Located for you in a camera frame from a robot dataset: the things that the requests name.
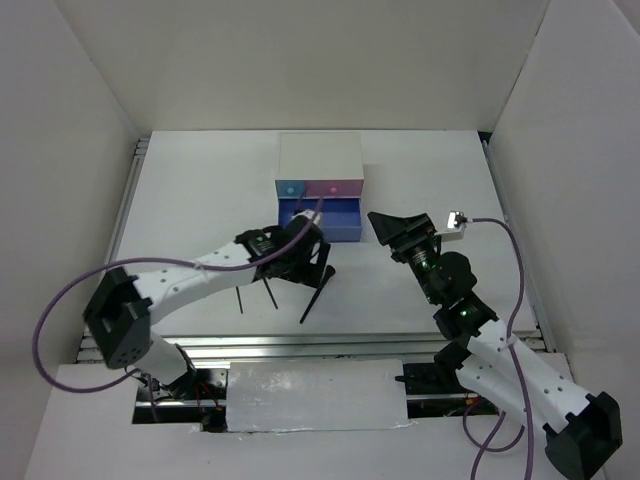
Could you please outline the black fan makeup brush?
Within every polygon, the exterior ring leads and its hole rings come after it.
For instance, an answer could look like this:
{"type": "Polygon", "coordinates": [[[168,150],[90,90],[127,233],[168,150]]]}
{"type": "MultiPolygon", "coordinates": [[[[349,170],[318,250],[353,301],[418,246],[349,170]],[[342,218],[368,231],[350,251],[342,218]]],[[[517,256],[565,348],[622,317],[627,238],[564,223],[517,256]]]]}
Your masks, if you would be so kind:
{"type": "Polygon", "coordinates": [[[309,313],[311,312],[313,306],[315,305],[315,303],[317,302],[321,292],[323,291],[323,289],[325,288],[325,286],[327,285],[327,283],[329,282],[329,280],[335,275],[336,270],[333,266],[329,265],[326,267],[326,270],[320,280],[319,285],[317,286],[313,296],[311,297],[306,309],[304,310],[299,323],[303,324],[306,320],[306,318],[308,317],[309,313]]]}

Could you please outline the purple drawer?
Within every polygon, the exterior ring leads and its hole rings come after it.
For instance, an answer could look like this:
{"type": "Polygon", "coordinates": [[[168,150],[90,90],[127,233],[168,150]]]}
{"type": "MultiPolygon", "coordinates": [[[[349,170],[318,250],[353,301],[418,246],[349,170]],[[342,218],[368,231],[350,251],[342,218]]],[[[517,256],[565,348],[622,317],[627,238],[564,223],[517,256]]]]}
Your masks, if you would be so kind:
{"type": "MultiPolygon", "coordinates": [[[[298,210],[314,210],[316,199],[280,199],[278,221],[284,227],[298,210]]],[[[359,198],[327,198],[323,201],[321,225],[328,242],[359,242],[362,235],[361,200],[359,198]]]]}

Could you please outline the thin black makeup brush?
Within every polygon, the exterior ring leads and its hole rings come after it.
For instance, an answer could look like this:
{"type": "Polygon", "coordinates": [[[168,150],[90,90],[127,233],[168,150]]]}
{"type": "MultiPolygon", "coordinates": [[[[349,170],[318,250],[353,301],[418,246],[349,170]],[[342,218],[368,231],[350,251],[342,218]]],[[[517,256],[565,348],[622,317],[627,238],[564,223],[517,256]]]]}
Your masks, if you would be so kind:
{"type": "Polygon", "coordinates": [[[277,303],[277,301],[276,301],[276,299],[275,299],[275,296],[274,296],[274,294],[273,294],[273,291],[272,291],[272,289],[271,289],[271,287],[270,287],[270,285],[269,285],[269,283],[268,283],[268,280],[267,280],[267,279],[263,279],[263,283],[264,283],[264,286],[265,286],[265,288],[266,288],[266,290],[267,290],[267,293],[268,293],[268,295],[269,295],[269,298],[270,298],[270,300],[271,300],[271,302],[272,302],[272,305],[274,306],[274,308],[275,308],[276,310],[278,310],[278,309],[279,309],[279,306],[278,306],[278,303],[277,303]]]}

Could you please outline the pink drawer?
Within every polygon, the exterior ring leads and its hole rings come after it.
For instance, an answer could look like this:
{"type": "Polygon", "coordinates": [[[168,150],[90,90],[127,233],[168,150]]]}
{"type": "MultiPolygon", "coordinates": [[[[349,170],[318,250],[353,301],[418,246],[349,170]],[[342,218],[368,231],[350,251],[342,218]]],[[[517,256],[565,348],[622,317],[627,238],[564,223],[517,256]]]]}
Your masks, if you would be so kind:
{"type": "Polygon", "coordinates": [[[308,180],[305,185],[305,196],[308,198],[360,198],[363,186],[363,179],[308,180]]]}

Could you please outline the light blue drawer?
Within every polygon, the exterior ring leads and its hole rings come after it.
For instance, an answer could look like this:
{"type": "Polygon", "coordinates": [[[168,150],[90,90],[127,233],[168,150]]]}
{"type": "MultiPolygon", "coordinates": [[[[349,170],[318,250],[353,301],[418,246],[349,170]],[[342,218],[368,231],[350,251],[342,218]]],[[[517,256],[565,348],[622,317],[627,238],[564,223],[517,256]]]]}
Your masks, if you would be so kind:
{"type": "Polygon", "coordinates": [[[279,198],[300,198],[305,195],[306,182],[304,180],[275,181],[276,192],[279,198]]]}

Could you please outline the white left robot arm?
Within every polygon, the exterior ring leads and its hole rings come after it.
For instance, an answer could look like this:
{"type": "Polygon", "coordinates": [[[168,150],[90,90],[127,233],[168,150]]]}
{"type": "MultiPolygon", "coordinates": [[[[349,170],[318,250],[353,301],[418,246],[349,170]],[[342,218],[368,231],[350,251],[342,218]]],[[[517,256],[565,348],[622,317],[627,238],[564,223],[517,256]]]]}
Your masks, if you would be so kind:
{"type": "Polygon", "coordinates": [[[153,326],[173,312],[225,290],[282,279],[321,290],[334,274],[322,215],[311,210],[289,223],[248,230],[223,247],[185,264],[130,274],[108,270],[83,317],[112,369],[134,367],[157,380],[176,399],[193,394],[201,378],[184,349],[153,326]]]}

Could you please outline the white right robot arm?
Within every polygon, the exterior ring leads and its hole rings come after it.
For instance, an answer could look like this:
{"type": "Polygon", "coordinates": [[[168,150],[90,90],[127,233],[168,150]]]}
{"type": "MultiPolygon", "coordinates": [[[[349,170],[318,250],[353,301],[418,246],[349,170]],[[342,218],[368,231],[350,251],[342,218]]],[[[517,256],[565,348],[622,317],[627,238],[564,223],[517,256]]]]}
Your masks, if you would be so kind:
{"type": "Polygon", "coordinates": [[[556,371],[475,293],[469,259],[443,251],[443,233],[427,214],[367,215],[379,243],[406,264],[448,345],[435,357],[435,379],[446,391],[478,393],[518,420],[527,446],[544,444],[549,462],[566,479],[591,479],[622,446],[618,402],[593,394],[556,371]]]}

